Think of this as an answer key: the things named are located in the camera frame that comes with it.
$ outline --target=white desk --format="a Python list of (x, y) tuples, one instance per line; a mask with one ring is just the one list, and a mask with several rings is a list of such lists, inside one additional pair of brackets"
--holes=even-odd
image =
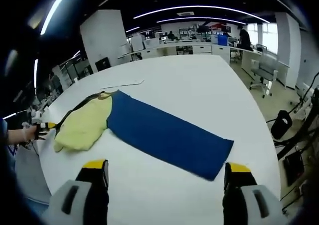
[(176, 48), (177, 46), (193, 46), (193, 47), (211, 47), (212, 44), (210, 42), (200, 42), (200, 41), (171, 41), (169, 43), (160, 44), (159, 46), (155, 48), (148, 48), (143, 49), (139, 51), (134, 51), (131, 53), (127, 53), (125, 55), (121, 55), (118, 57), (118, 59), (123, 58), (125, 56), (130, 56), (136, 53), (141, 53), (142, 56), (147, 55), (147, 53), (152, 53), (152, 57), (160, 57), (160, 56), (166, 56), (166, 55), (176, 55)]
[[(123, 92), (234, 140), (227, 161), (248, 166), (257, 183), (280, 197), (277, 155), (265, 119), (248, 89), (219, 56), (166, 56), (103, 70), (62, 93), (43, 114), (43, 120), (57, 123), (106, 83), (132, 79), (144, 82), (121, 87)], [(109, 160), (108, 224), (223, 224), (224, 166), (209, 182), (133, 148), (109, 130), (86, 152), (56, 153), (52, 135), (38, 144), (41, 167), (52, 193), (75, 179), (86, 162)]]

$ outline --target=led strip light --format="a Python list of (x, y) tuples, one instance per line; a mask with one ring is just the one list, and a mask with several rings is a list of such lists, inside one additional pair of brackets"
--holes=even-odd
[(246, 24), (246, 23), (239, 22), (239, 21), (232, 20), (232, 19), (223, 19), (223, 18), (214, 18), (214, 17), (183, 17), (183, 18), (159, 20), (159, 21), (157, 21), (157, 23), (171, 21), (171, 20), (178, 20), (178, 19), (216, 19), (216, 20), (225, 20), (225, 21), (235, 22), (235, 23), (239, 23), (239, 24)]
[(135, 27), (135, 28), (133, 28), (133, 29), (129, 29), (129, 30), (126, 31), (126, 33), (127, 33), (127, 32), (130, 32), (130, 31), (132, 31), (132, 30), (138, 29), (138, 28), (140, 28), (140, 27), (138, 26), (138, 27)]
[(44, 21), (44, 24), (43, 24), (43, 27), (42, 27), (42, 30), (41, 30), (41, 35), (43, 35), (45, 32), (46, 32), (46, 29), (48, 28), (48, 25), (50, 23), (50, 20), (52, 19), (53, 17), (53, 14), (54, 12), (56, 11), (56, 9), (58, 8), (58, 6), (60, 5), (62, 0), (56, 0), (54, 3), (53, 3), (53, 6), (51, 7), (50, 11), (49, 11), (49, 14), (47, 15), (45, 21)]
[(34, 61), (34, 72), (33, 72), (33, 85), (34, 85), (34, 89), (36, 89), (36, 73), (37, 73), (37, 70), (38, 70), (38, 59), (36, 59)]
[(145, 16), (145, 15), (148, 15), (148, 14), (153, 14), (153, 13), (157, 13), (157, 12), (161, 12), (161, 11), (165, 11), (165, 10), (171, 10), (171, 9), (183, 9), (183, 8), (213, 8), (213, 9), (225, 9), (225, 10), (230, 10), (230, 11), (235, 11), (235, 12), (238, 12), (238, 13), (242, 13), (242, 14), (246, 14), (246, 15), (249, 15), (249, 16), (252, 16), (254, 18), (257, 18), (257, 19), (260, 19), (266, 23), (270, 23), (269, 21), (265, 20), (265, 19), (262, 19), (254, 14), (250, 14), (250, 13), (247, 13), (247, 12), (244, 12), (244, 11), (241, 11), (241, 10), (238, 10), (238, 9), (232, 9), (232, 8), (227, 8), (227, 7), (221, 7), (221, 6), (212, 6), (212, 5), (186, 5), (186, 6), (176, 6), (176, 7), (170, 7), (170, 8), (165, 8), (165, 9), (158, 9), (158, 10), (154, 10), (154, 11), (151, 11), (151, 12), (147, 12), (145, 14), (140, 14), (136, 17), (134, 17), (133, 19), (137, 19), (137, 18), (140, 18), (142, 16)]

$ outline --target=black ceiling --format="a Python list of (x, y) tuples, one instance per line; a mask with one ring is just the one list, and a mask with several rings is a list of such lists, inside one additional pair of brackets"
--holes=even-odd
[[(8, 35), (7, 48), (2, 50), (1, 63), (5, 64), (5, 58), (10, 49), (15, 48), (19, 54), (26, 54), (25, 61), (19, 62), (12, 69), (9, 81), (15, 80), (17, 74), (20, 76), (18, 82), (11, 83), (9, 100), (15, 96), (21, 88), (29, 81), (33, 81), (34, 59), (39, 59), (38, 84), (48, 77), (53, 66), (69, 59), (78, 50), (84, 51), (80, 24), (98, 9), (121, 10), (124, 27), (126, 30), (136, 26), (146, 29), (158, 25), (156, 21), (162, 19), (176, 18), (177, 12), (193, 11), (194, 16), (220, 17), (239, 20), (245, 23), (259, 22), (258, 19), (243, 14), (210, 8), (187, 8), (175, 9), (154, 13), (141, 18), (133, 17), (152, 10), (183, 5), (214, 5), (224, 6), (253, 13), (266, 20), (274, 21), (274, 12), (289, 9), (276, 0), (109, 0), (99, 6), (104, 0), (63, 0), (56, 10), (46, 33), (40, 36), (40, 29), (44, 19), (50, 10), (54, 0), (6, 0), (2, 5), (4, 9), (3, 18), (6, 18), (5, 35)], [(26, 24), (30, 21), (38, 21), (35, 29)]]

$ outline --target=person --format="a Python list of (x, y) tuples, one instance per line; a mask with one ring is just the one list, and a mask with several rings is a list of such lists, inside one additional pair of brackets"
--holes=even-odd
[(230, 36), (230, 34), (227, 33), (227, 32), (224, 32), (223, 35), (227, 36), (228, 38), (232, 38), (232, 37)]
[[(34, 137), (34, 131), (34, 127), (26, 129), (26, 137)], [(2, 212), (6, 216), (10, 217), (12, 221), (23, 219), (30, 224), (43, 224), (37, 213), (34, 212), (27, 203), (27, 200), (16, 182), (12, 167), (10, 166), (10, 156), (6, 145), (16, 142), (24, 142), (22, 131), (7, 130), (6, 121), (0, 118), (0, 169), (1, 179), (5, 181), (2, 186), (2, 191), (9, 195), (9, 198), (5, 200), (8, 208), (5, 208)]]
[(0, 123), (2, 123), (3, 134), (5, 134), (5, 141), (7, 145), (27, 142), (35, 138), (36, 126), (34, 125), (26, 129), (8, 130), (5, 120), (0, 119)]
[(239, 25), (238, 29), (240, 30), (240, 33), (239, 33), (240, 41), (237, 47), (241, 49), (253, 51), (253, 49), (250, 47), (250, 37), (248, 32), (243, 28), (242, 25)]
[(195, 34), (190, 35), (190, 39), (197, 39)]
[(167, 36), (171, 41), (176, 39), (176, 36), (173, 34), (173, 31), (170, 31), (168, 36)]

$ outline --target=black cable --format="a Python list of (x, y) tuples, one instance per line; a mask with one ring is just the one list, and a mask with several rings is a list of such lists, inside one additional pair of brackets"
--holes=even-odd
[(295, 145), (295, 150), (296, 150), (296, 152), (299, 152), (299, 153), (301, 151), (301, 149), (297, 149), (297, 144)]
[[(315, 128), (315, 131), (318, 133), (319, 132), (319, 127)], [(313, 139), (314, 137), (318, 136), (317, 134), (313, 134), (311, 139)], [(299, 152), (302, 154), (304, 151), (306, 151), (309, 147), (311, 147), (311, 143), (305, 145), (302, 149), (299, 150)]]
[(37, 156), (39, 157), (39, 154), (38, 154), (38, 152), (36, 151), (36, 149), (35, 149), (35, 147), (34, 147), (34, 145), (33, 145), (33, 142), (31, 142), (31, 145), (32, 145), (32, 147), (33, 147), (33, 149), (34, 149), (35, 153), (36, 153), (36, 154), (37, 154)]
[[(311, 83), (311, 85), (309, 86), (309, 88), (307, 89), (307, 91), (305, 92), (303, 98), (300, 100), (300, 102), (292, 109), (290, 110), (288, 113), (290, 114), (291, 112), (293, 112), (296, 108), (298, 108), (298, 106), (304, 102), (304, 99), (306, 98), (306, 95), (308, 94), (309, 90), (312, 88), (312, 86), (314, 85), (315, 79), (317, 78), (317, 76), (319, 75), (319, 72), (314, 76), (314, 79)], [(275, 121), (276, 119), (272, 119), (272, 120), (268, 120), (266, 123)]]
[(297, 197), (295, 200), (293, 200), (292, 202), (290, 202), (289, 204), (287, 204), (286, 206), (283, 207), (282, 211), (285, 210), (287, 207), (289, 207), (291, 204), (293, 204), (294, 202), (298, 201), (303, 195), (301, 194), (299, 197)]
[(286, 195), (284, 195), (284, 196), (280, 199), (280, 201), (281, 201), (282, 199), (284, 199), (289, 193), (291, 193), (296, 187), (297, 187), (297, 186), (294, 186), (293, 189), (291, 189), (288, 193), (286, 193)]
[[(318, 96), (317, 94), (318, 94), (318, 91), (315, 90), (314, 96)], [(277, 154), (278, 160), (282, 159), (284, 157), (284, 155), (286, 155), (293, 148), (293, 146), (295, 144), (297, 144), (298, 142), (303, 140), (305, 134), (308, 133), (308, 128), (311, 126), (311, 124), (315, 120), (315, 117), (317, 117), (317, 115), (318, 115), (318, 108), (317, 108), (318, 102), (314, 100), (314, 103), (315, 103), (314, 106), (310, 110), (310, 113), (309, 113), (308, 117), (305, 119), (305, 122), (303, 123), (301, 128), (296, 132), (296, 134), (292, 138), (289, 139), (289, 142), (284, 143), (285, 147)], [(309, 139), (307, 139), (307, 144), (301, 152), (305, 151), (309, 146), (311, 146), (311, 144), (314, 142), (314, 140), (316, 139), (317, 136), (319, 136), (319, 129), (317, 129), (313, 133), (313, 135), (311, 135), (311, 137), (309, 137)]]
[[(310, 135), (310, 134), (312, 134), (312, 133), (315, 132), (317, 129), (318, 129), (318, 127), (307, 131), (307, 133), (304, 134), (304, 137), (305, 137), (305, 136), (308, 136), (308, 135)], [(289, 138), (289, 139), (283, 140), (283, 141), (276, 141), (276, 140), (273, 140), (273, 141), (274, 141), (275, 147), (278, 147), (278, 146), (280, 146), (280, 145), (285, 146), (287, 143), (291, 142), (293, 139), (294, 139), (294, 136), (291, 137), (291, 138)]]

